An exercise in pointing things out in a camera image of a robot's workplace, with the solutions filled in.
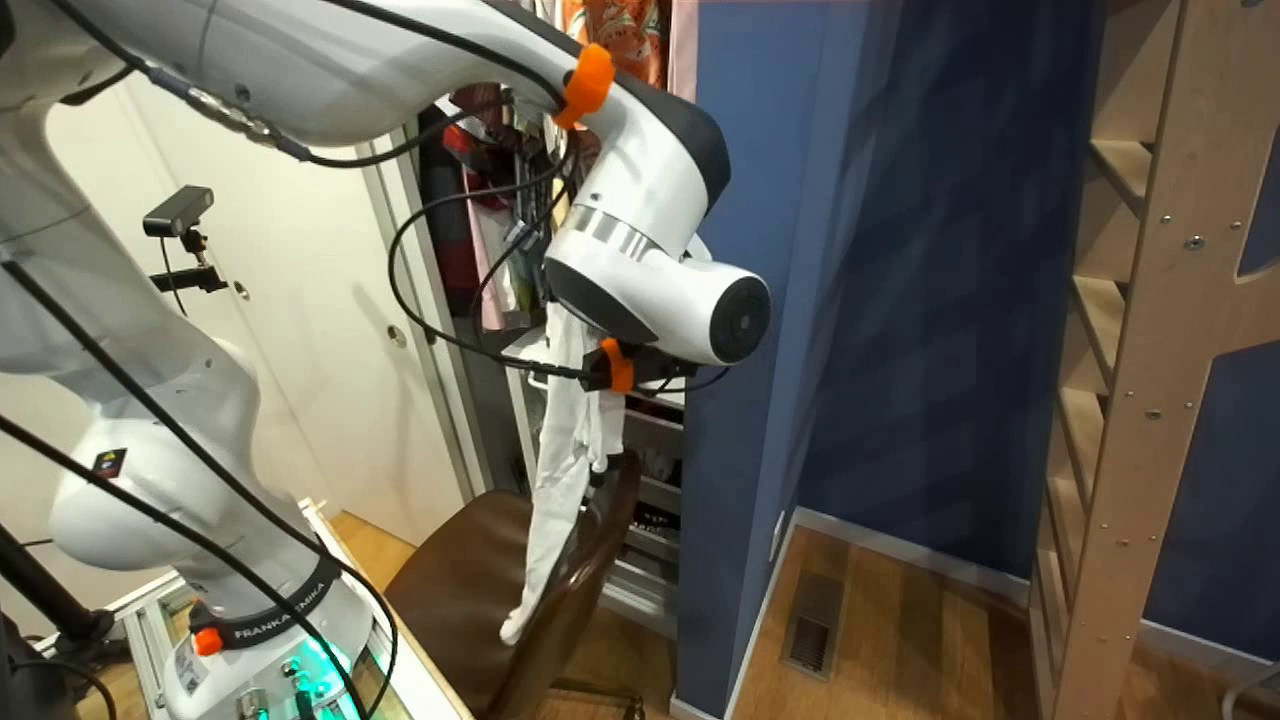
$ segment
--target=white cloth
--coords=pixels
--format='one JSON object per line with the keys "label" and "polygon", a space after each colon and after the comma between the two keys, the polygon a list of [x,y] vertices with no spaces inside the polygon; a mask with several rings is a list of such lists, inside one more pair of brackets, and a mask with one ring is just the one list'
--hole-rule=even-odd
{"label": "white cloth", "polygon": [[[544,346],[552,350],[552,366],[579,370],[598,336],[561,304],[549,304]],[[625,396],[586,394],[578,381],[552,376],[532,472],[524,593],[501,628],[503,644],[519,639],[563,552],[594,472],[605,472],[617,454],[625,454]]]}

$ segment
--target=robotic arm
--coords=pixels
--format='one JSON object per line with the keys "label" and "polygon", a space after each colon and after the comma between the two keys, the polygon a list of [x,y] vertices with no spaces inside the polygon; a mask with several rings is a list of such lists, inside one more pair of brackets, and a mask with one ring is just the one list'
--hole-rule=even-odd
{"label": "robotic arm", "polygon": [[[252,481],[248,370],[154,294],[44,145],[51,103],[120,74],[109,47],[141,55],[154,80],[208,115],[304,157],[309,145],[383,138],[464,83],[512,83],[561,112],[578,45],[508,0],[0,0],[0,372],[51,376],[96,405],[76,461],[216,538],[342,654],[356,654],[368,628],[353,618],[368,609],[353,590],[252,515],[29,290],[44,290],[252,498],[304,529]],[[764,284],[688,252],[727,186],[722,129],[627,80],[586,126],[602,157],[544,262],[555,302],[638,353],[745,359],[767,323]],[[66,481],[51,534],[96,569],[173,565],[204,597],[219,654],[176,654],[176,718],[232,712],[223,701],[295,644],[252,583],[96,487]]]}
{"label": "robotic arm", "polygon": [[[360,145],[464,83],[518,83],[555,112],[578,45],[512,0],[111,0],[79,9],[129,47],[157,55],[157,80],[208,93],[260,122],[283,153]],[[474,47],[413,34],[448,29]],[[696,225],[727,186],[722,129],[693,103],[622,80],[590,115],[602,161],[549,250],[549,290],[605,336],[688,366],[745,359],[767,323],[752,274],[688,262]]]}

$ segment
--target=black cable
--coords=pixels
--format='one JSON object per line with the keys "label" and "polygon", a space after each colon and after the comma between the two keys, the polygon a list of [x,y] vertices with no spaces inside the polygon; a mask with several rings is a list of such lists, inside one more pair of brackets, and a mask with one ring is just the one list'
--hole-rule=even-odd
{"label": "black cable", "polygon": [[480,276],[480,296],[484,296],[484,290],[493,284],[493,276],[518,255],[518,252],[524,252],[524,245],[549,225],[549,218],[555,211],[555,204],[570,197],[570,189],[561,189],[555,197],[552,197],[552,204],[541,211],[541,219],[538,225],[524,225],[518,238],[512,238],[512,245],[489,265],[489,274]]}
{"label": "black cable", "polygon": [[89,83],[89,90],[76,90],[72,96],[66,96],[66,103],[89,103],[89,102],[96,102],[101,93],[109,93],[111,83],[120,83],[124,75],[131,75],[131,64],[124,64],[120,74],[111,74],[109,80],[101,80],[101,83]]}
{"label": "black cable", "polygon": [[712,381],[701,381],[701,383],[688,383],[688,389],[677,389],[677,394],[705,394],[712,383],[722,383],[727,376],[727,370],[722,370]]}
{"label": "black cable", "polygon": [[89,667],[61,666],[61,659],[11,666],[11,667],[76,677],[76,681],[85,681],[89,687],[96,687],[96,695],[101,695],[105,708],[109,708],[109,720],[117,720],[117,695],[111,695],[111,687],[109,687],[101,677],[93,677]]}
{"label": "black cable", "polygon": [[318,163],[318,170],[371,170],[371,163],[383,163],[383,161],[397,161],[429,139],[435,139],[448,126],[458,122],[469,122],[469,115],[480,115],[480,112],[495,112],[503,108],[508,102],[484,102],[477,108],[459,108],[443,122],[435,122],[432,129],[419,129],[417,138],[407,138],[406,145],[387,149],[387,153],[371,153],[371,157],[318,157],[312,149],[295,145],[295,149],[283,149],[289,157],[304,161],[304,163]]}
{"label": "black cable", "polygon": [[518,359],[518,356],[503,356],[503,353],[493,353],[484,346],[474,346],[474,339],[459,339],[459,336],[448,336],[441,329],[432,329],[406,296],[401,290],[401,276],[397,276],[397,262],[401,262],[401,250],[406,250],[406,238],[417,219],[423,219],[429,211],[443,208],[443,204],[464,204],[464,202],[480,202],[480,197],[508,197],[508,191],[519,191],[519,189],[532,189],[532,186],[544,186],[549,178],[561,178],[561,170],[570,163],[570,153],[544,174],[544,178],[532,178],[532,180],[519,180],[519,186],[501,186],[501,189],[477,189],[477,191],[452,191],[452,197],[435,197],[429,202],[423,208],[417,208],[413,218],[406,218],[406,225],[397,229],[392,245],[387,245],[387,284],[392,284],[392,296],[401,304],[401,314],[429,336],[429,339],[443,339],[443,346],[458,346],[464,353],[477,353],[477,356],[489,356],[495,366],[508,366],[508,370],[524,370],[524,372],[544,372],[544,376],[563,376],[563,381],[586,381],[579,370],[561,370],[561,366],[538,366],[538,359]]}
{"label": "black cable", "polygon": [[[173,276],[169,245],[166,245],[166,242],[161,242],[161,262],[166,262],[166,276]],[[179,296],[179,290],[176,290],[176,284],[169,290],[169,296],[173,296],[173,304],[188,318],[188,304],[185,304],[185,296]]]}
{"label": "black cable", "polygon": [[[392,157],[406,157],[406,153],[419,149],[419,145],[432,139],[432,133],[435,133],[435,129],[417,133],[413,139],[406,139],[406,145],[397,145],[397,149],[387,149],[387,153],[376,153],[376,157],[356,157],[356,161],[319,157],[319,153],[312,153],[304,139],[274,129],[274,126],[243,122],[243,115],[232,115],[230,108],[208,103],[204,93],[197,93],[185,75],[173,75],[173,74],[157,67],[154,62],[129,53],[117,38],[109,38],[109,34],[105,34],[96,19],[89,19],[76,6],[67,6],[67,0],[51,0],[51,6],[57,6],[79,34],[89,34],[96,45],[105,45],[117,62],[124,62],[124,64],[137,67],[137,74],[144,74],[154,83],[161,83],[166,93],[173,93],[176,102],[185,102],[188,108],[197,108],[197,112],[208,115],[212,126],[223,126],[230,133],[243,133],[243,138],[260,139],[260,145],[274,145],[274,149],[281,149],[281,153],[293,157],[293,161],[304,161],[304,163],[318,163],[318,170],[371,170],[371,163],[383,163],[383,161],[392,161]],[[563,103],[563,93],[561,93],[552,80],[538,75],[530,64],[519,64],[519,62],[495,53],[495,47],[484,47],[484,45],[477,45],[477,39],[464,39],[464,38],[458,38],[458,34],[419,24],[419,19],[401,18],[401,11],[387,11],[387,9],[371,9],[371,6],[363,6],[363,0],[330,0],[330,6],[350,9],[350,11],[356,11],[356,18],[368,18],[368,19],[382,19],[382,24],[392,24],[392,29],[406,29],[406,34],[417,34],[417,38],[432,38],[432,39],[452,45],[452,47],[464,47],[464,53],[474,53],[474,55],[484,55],[484,62],[493,62],[493,64],[501,64],[501,67],[512,67],[518,75],[530,75],[532,83],[541,83],[541,90],[552,96],[552,103]]]}
{"label": "black cable", "polygon": [[93,468],[76,466],[67,454],[44,445],[39,435],[31,435],[29,429],[19,429],[18,422],[0,415],[0,432],[11,435],[18,445],[31,450],[36,455],[51,461],[57,468],[79,475],[85,485],[109,492],[111,502],[129,506],[131,512],[166,524],[169,534],[185,538],[188,544],[204,547],[208,558],[223,559],[232,572],[239,572],[257,593],[266,593],[278,609],[283,609],[289,622],[295,622],[318,644],[319,654],[331,659],[331,667],[342,674],[360,720],[371,720],[371,712],[360,708],[356,695],[356,681],[353,674],[338,659],[338,654],[330,648],[330,639],[318,632],[318,624],[295,612],[266,575],[257,575],[248,565],[239,565],[232,552],[223,552],[219,544],[212,544],[204,534],[191,534],[188,524],[173,520],[169,512],[137,502],[131,492],[124,492],[111,481],[101,481]]}
{"label": "black cable", "polygon": [[289,520],[281,520],[266,502],[257,502],[166,405],[157,405],[157,396],[147,394],[147,389],[141,389],[120,366],[117,366],[117,356],[109,356],[105,350],[101,350],[101,339],[96,336],[89,336],[79,323],[76,323],[76,318],[61,304],[61,302],[51,302],[31,276],[29,276],[29,268],[19,268],[18,262],[7,262],[6,265],[6,274],[48,314],[48,318],[57,318],[72,336],[76,336],[76,346],[117,381],[117,383],[124,383],[124,394],[131,396],[131,400],[141,400],[232,498],[239,498],[252,512],[260,512],[266,520],[274,520],[283,538],[293,538],[295,544],[304,544],[304,547],[312,547],[319,559],[331,559],[344,575],[353,575],[371,601],[376,601],[376,609],[383,612],[383,622],[387,622],[387,674],[383,674],[383,686],[382,686],[382,693],[376,693],[376,701],[371,701],[371,708],[368,712],[376,712],[382,708],[382,701],[383,701],[383,693],[392,687],[392,674],[397,674],[397,656],[401,656],[401,624],[397,624],[397,618],[392,618],[392,609],[387,609],[387,601],[353,569],[353,565],[344,565],[344,559],[338,559],[323,544],[318,544],[312,538],[304,538],[301,529],[293,529]]}
{"label": "black cable", "polygon": [[552,102],[555,108],[563,103],[563,93],[561,93],[552,80],[544,80],[544,75],[532,74],[530,64],[519,64],[519,62],[495,53],[495,47],[484,47],[484,45],[477,45],[477,39],[469,39],[469,38],[452,38],[452,34],[443,34],[443,29],[419,24],[419,19],[413,19],[413,18],[387,11],[387,9],[368,6],[368,0],[323,0],[323,6],[338,6],[338,9],[350,9],[350,11],[356,11],[356,18],[368,18],[368,19],[382,19],[382,24],[392,24],[392,29],[406,29],[406,34],[432,38],[432,39],[441,39],[441,45],[464,47],[464,53],[489,62],[489,64],[501,64],[501,67],[532,80],[538,90],[549,93],[549,102]]}

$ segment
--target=shelf rack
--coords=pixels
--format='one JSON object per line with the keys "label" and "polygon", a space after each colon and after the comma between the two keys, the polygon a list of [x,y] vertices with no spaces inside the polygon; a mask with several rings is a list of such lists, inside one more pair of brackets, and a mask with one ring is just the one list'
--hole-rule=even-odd
{"label": "shelf rack", "polygon": [[1276,0],[1108,0],[1032,648],[1046,720],[1116,718],[1216,356],[1280,339],[1239,276],[1280,153]]}

